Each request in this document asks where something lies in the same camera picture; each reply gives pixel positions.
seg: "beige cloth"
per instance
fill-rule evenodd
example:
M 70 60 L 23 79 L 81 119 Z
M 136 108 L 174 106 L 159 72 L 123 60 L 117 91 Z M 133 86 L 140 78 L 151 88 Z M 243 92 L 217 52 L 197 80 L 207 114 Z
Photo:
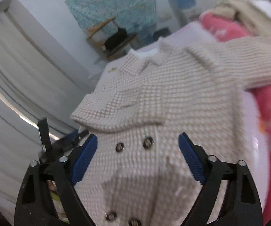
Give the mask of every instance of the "beige cloth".
M 241 22 L 256 36 L 271 37 L 271 19 L 248 0 L 221 0 L 213 14 Z
M 146 59 L 127 55 L 120 74 L 86 95 L 71 118 L 97 135 L 98 148 L 75 190 L 97 226 L 180 225 L 201 189 L 178 136 L 220 160 L 251 164 L 241 90 L 271 83 L 271 39 L 251 37 L 176 49 L 164 42 Z M 143 148 L 146 137 L 154 146 Z M 117 143 L 124 150 L 115 151 Z M 211 215 L 216 219 L 220 190 Z M 114 222 L 105 213 L 114 211 Z

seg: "light blue cloth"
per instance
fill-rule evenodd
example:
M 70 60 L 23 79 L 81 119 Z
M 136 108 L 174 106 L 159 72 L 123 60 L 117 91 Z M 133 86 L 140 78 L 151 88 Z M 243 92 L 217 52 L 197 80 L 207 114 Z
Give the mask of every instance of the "light blue cloth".
M 128 33 L 141 31 L 156 23 L 155 0 L 67 0 L 66 4 L 82 30 L 113 16 Z M 103 31 L 112 35 L 116 27 L 109 23 Z

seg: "white wall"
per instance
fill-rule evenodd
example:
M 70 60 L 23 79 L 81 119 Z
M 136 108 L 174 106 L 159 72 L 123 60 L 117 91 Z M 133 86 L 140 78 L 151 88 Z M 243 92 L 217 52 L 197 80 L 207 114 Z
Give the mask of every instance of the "white wall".
M 11 0 L 8 12 L 25 32 L 25 35 L 37 45 L 40 52 L 60 69 L 84 93 L 91 92 L 95 84 L 88 80 L 91 74 L 47 30 L 18 0 Z
M 104 69 L 107 61 L 86 41 L 85 34 L 70 13 L 65 0 L 18 1 L 90 75 Z

